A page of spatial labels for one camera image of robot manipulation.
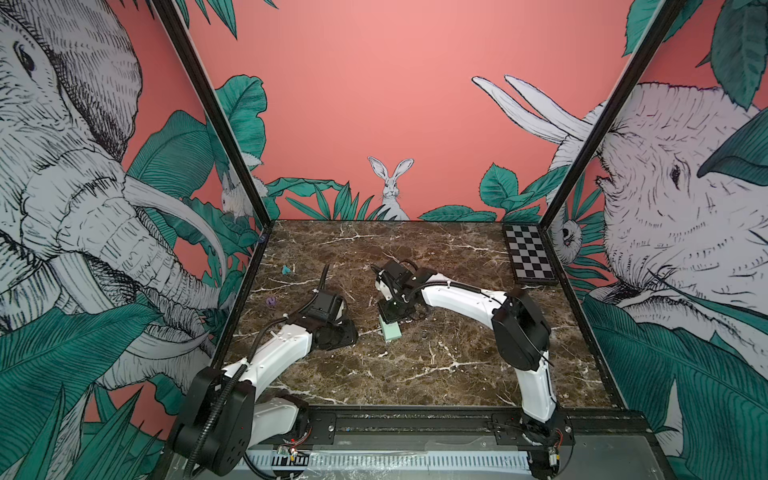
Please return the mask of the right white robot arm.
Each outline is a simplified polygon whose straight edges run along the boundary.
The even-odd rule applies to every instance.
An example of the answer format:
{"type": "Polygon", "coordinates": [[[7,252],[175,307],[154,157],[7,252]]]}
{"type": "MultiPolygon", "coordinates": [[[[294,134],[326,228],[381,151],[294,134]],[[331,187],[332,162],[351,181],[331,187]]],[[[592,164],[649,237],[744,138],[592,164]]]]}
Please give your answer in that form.
{"type": "Polygon", "coordinates": [[[536,446],[559,446],[562,429],[555,413],[558,402],[550,374],[551,327],[525,290],[482,289],[452,280],[436,271],[415,272],[397,262],[373,266],[380,319],[386,324],[405,320],[422,305],[458,313],[493,331],[502,359],[515,371],[522,395],[520,430],[536,446]]]}

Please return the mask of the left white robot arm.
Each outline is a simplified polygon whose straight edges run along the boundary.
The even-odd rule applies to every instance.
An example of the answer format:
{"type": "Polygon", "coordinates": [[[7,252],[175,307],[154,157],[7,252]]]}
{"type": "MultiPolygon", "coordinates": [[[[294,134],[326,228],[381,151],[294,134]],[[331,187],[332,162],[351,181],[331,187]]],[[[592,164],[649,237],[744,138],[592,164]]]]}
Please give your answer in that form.
{"type": "Polygon", "coordinates": [[[192,380],[168,437],[168,448],[186,459],[183,479],[204,470],[225,476],[248,457],[249,447],[293,430],[301,401],[278,397],[259,404],[259,397],[310,352],[351,346],[358,338],[344,298],[327,290],[315,290],[305,305],[269,325],[278,324],[282,328],[266,342],[261,331],[243,359],[206,367],[192,380]]]}

